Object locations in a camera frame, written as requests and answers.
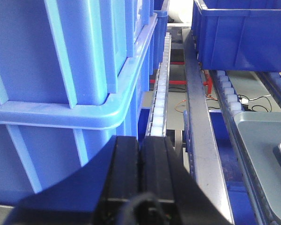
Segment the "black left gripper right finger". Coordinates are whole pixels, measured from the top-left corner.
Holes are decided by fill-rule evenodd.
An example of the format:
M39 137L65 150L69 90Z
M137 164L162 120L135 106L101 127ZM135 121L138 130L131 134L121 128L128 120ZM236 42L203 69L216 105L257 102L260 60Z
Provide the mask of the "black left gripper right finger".
M140 149L142 190L153 193L171 225L228 225L173 149L170 138L147 136Z

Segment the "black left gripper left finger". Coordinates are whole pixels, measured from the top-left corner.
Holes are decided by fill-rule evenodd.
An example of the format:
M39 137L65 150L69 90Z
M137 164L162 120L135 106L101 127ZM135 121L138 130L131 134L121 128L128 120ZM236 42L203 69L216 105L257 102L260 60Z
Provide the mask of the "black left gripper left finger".
M26 197L5 225L104 225L139 191L137 139L113 136L81 169Z

